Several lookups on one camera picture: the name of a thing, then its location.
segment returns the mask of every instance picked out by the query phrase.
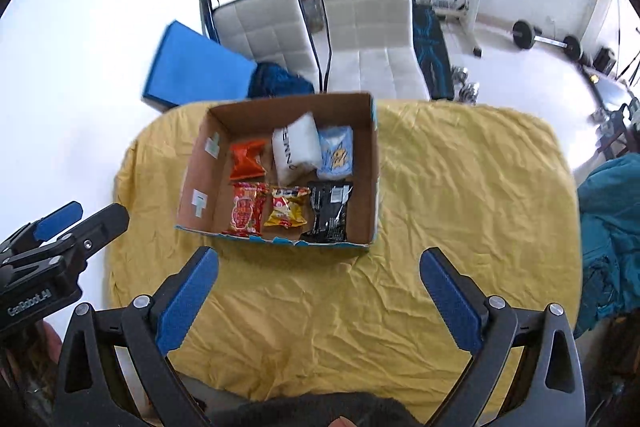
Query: barbell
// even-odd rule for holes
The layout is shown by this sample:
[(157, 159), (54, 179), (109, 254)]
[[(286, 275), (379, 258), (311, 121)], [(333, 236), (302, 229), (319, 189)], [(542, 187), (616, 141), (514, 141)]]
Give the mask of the barbell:
[(536, 42), (544, 42), (563, 48), (564, 54), (572, 62), (578, 62), (582, 58), (582, 45), (578, 37), (567, 35), (563, 42), (554, 39), (547, 39), (540, 35), (542, 33), (538, 28), (533, 27), (527, 21), (519, 20), (513, 25), (511, 35), (513, 42), (521, 50), (530, 50)]

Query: white cushioned chair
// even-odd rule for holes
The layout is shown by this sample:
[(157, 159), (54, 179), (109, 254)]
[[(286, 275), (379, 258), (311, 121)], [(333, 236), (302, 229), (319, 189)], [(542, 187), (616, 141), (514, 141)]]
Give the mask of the white cushioned chair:
[(235, 0), (213, 10), (220, 44), (257, 62), (270, 61), (321, 91), (318, 55), (300, 0)]
[(412, 0), (322, 0), (329, 40), (327, 91), (428, 100), (414, 52)]

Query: yellow snack bag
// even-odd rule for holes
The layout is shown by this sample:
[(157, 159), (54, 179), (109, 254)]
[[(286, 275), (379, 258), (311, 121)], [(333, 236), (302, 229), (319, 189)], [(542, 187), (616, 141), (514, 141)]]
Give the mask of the yellow snack bag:
[(264, 226), (290, 229), (306, 225), (306, 219), (302, 214), (302, 204), (305, 196), (308, 196), (310, 192), (306, 187), (274, 188), (271, 191), (273, 210)]

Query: light blue snack bag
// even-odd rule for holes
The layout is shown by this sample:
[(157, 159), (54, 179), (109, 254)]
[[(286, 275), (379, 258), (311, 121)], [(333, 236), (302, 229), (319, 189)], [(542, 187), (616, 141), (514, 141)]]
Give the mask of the light blue snack bag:
[(351, 127), (329, 127), (318, 131), (322, 151), (319, 180), (341, 180), (353, 172), (353, 130)]

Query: bed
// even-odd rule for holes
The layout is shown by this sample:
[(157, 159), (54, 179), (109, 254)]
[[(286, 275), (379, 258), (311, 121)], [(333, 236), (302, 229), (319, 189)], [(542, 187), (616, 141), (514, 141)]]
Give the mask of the bed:
[(486, 294), (532, 309), (557, 301), (575, 322), (581, 261), (574, 179), (541, 120), (444, 101), (377, 101), (378, 236), (361, 252), (175, 230), (180, 185), (207, 107), (179, 107), (149, 125), (115, 183), (115, 199), (130, 214), (129, 231), (107, 256), (115, 306), (152, 293), (198, 246), (219, 253), (218, 281), (170, 356), (178, 371), (254, 400), (368, 391), (398, 399), (425, 422), (468, 361), (420, 283), (418, 259), (434, 246)]

